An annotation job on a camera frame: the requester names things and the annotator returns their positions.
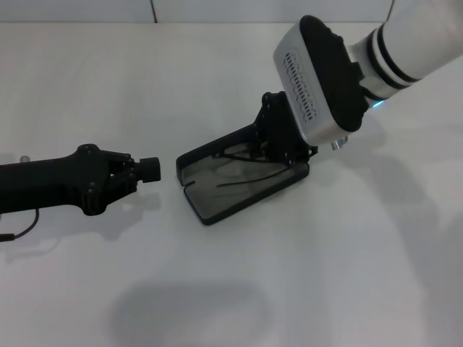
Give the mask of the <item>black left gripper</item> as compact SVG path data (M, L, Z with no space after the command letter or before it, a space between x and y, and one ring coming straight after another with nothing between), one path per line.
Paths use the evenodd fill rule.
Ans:
M135 193L139 181L160 181L159 170L157 157L136 162L129 153L102 152L95 145L81 145L63 158L0 165L0 213L72 205L100 215Z

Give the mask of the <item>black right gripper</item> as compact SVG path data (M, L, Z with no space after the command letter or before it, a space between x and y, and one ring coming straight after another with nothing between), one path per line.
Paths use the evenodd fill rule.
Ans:
M308 166L310 158L318 153L316 146L303 140L283 91L263 95L262 107L253 126L253 159L284 165L291 161L292 166Z

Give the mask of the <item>black glasses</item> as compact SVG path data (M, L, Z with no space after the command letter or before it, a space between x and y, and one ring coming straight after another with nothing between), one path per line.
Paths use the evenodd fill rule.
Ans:
M228 181L218 184L217 187L232 187L243 184L254 184L267 179L272 179L292 168L289 164L277 163L266 155L266 151L259 146L251 144L239 145L238 150L232 151L230 148L220 150L212 155L213 159L228 160L228 163L251 163L252 168L241 170L244 177L241 181Z

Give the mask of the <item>black glasses case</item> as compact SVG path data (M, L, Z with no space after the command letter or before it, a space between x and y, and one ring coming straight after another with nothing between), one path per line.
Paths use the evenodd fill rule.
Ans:
M199 221L213 225L255 203L305 179L310 165L295 165L272 179L254 184L217 187L228 181L241 181L241 170L252 168L251 163L228 163L212 155L239 145L251 144L255 138L253 124L191 150L176 160L177 179L184 195Z

